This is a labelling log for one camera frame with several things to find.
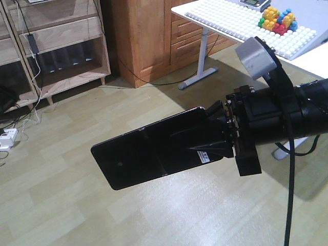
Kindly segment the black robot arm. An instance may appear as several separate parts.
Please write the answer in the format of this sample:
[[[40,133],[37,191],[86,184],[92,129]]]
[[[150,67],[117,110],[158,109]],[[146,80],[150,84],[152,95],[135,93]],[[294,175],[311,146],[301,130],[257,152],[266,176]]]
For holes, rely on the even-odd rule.
[[[204,118],[174,132],[170,138],[193,151],[234,157],[241,176],[261,173],[257,145],[274,143],[296,156],[295,146],[282,141],[327,132],[327,80],[290,88],[287,94],[242,86],[204,111]]]

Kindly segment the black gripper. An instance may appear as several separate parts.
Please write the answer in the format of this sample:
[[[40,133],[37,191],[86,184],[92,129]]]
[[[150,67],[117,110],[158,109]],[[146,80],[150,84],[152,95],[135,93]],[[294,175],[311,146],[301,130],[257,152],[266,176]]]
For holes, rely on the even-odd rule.
[[[226,96],[230,115],[236,119],[235,160],[239,175],[262,173],[257,145],[287,140],[281,105],[270,88],[252,92],[249,86],[234,89]],[[226,110],[218,100],[206,109],[207,119],[170,134],[170,140],[188,150],[234,157]]]

